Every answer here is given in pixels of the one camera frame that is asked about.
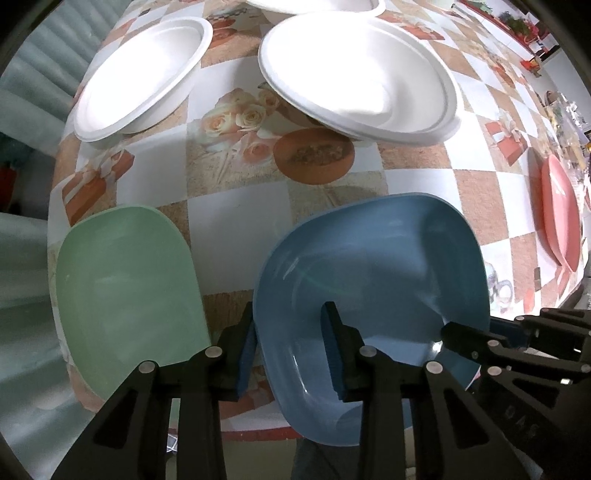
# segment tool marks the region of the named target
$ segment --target red plate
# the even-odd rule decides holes
[[[574,272],[581,256],[579,207],[569,177],[555,155],[542,166],[542,196],[550,249],[562,266]]]

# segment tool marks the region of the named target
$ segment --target paper plate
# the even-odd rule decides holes
[[[77,223],[56,291],[74,364],[104,400],[143,360],[173,364],[210,345],[189,247],[156,209],[117,207]]]
[[[581,256],[579,207],[573,185],[555,155],[542,165],[542,196],[550,249],[562,266],[575,272]]]
[[[463,101],[450,70],[379,18],[298,15],[265,36],[258,58],[279,95],[349,137],[426,146],[460,128]]]
[[[212,41],[204,18],[164,20],[118,48],[88,81],[74,132],[84,142],[145,130],[185,100]]]
[[[386,10],[385,0],[248,0],[246,3],[260,8],[274,25],[293,15],[312,12],[345,11],[377,17]]]
[[[326,301],[394,360],[437,359],[464,387],[478,371],[439,343],[449,321],[488,331],[489,294],[472,230],[436,197],[381,197],[309,219],[274,249],[255,289],[256,331],[285,419],[315,442],[357,445],[362,406],[333,390],[320,331]]]

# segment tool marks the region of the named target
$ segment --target table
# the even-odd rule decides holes
[[[410,148],[351,144],[344,175],[315,160],[285,176],[274,161],[278,139],[326,129],[280,99],[258,68],[257,49],[271,29],[260,11],[235,0],[134,0],[96,54],[81,85],[121,44],[162,19],[206,17],[214,26],[189,98],[151,129],[110,149],[81,143],[68,120],[57,155],[48,221],[50,290],[56,328],[78,399],[102,405],[81,379],[60,325],[54,272],[61,243],[83,218],[116,205],[158,208],[191,246],[207,322],[219,332],[252,299],[271,248],[298,222],[335,206],[393,193],[444,198],[470,223],[482,248],[492,314],[512,319],[556,306],[581,280],[562,272],[545,245],[540,164],[558,148],[520,58],[470,13],[427,3],[387,0],[381,17],[413,33],[457,79],[465,103],[462,128],[444,144]],[[355,68],[354,59],[350,68]],[[247,395],[221,407],[225,438],[280,439],[296,434],[273,400],[260,357]]]

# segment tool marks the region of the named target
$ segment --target floral tablecloth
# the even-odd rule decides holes
[[[134,0],[80,89],[120,45],[184,15],[205,17],[215,29],[189,98],[158,125],[108,149],[80,142],[70,118],[57,155],[48,223],[51,299],[74,390],[88,409],[96,411],[103,399],[70,356],[54,272],[72,225],[116,205],[156,207],[179,228],[192,247],[214,341],[239,320],[264,259],[295,224],[391,193],[435,194],[464,214],[482,247],[494,315],[513,318],[556,306],[582,278],[586,257],[578,272],[564,272],[542,233],[540,165],[557,149],[551,124],[519,57],[470,14],[387,0],[381,15],[437,53],[463,92],[461,130],[429,148],[352,142],[280,99],[256,58],[272,26],[259,10],[236,0]],[[295,435],[259,358],[247,395],[220,411],[229,438]]]

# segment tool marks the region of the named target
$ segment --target stack of plates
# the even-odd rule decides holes
[[[313,12],[358,12],[367,17],[377,17],[386,10],[385,0],[248,0],[247,3],[260,8],[274,25],[294,15]]]
[[[439,144],[463,101],[450,70],[402,28],[353,12],[288,18],[263,39],[267,82],[299,110],[351,138]]]

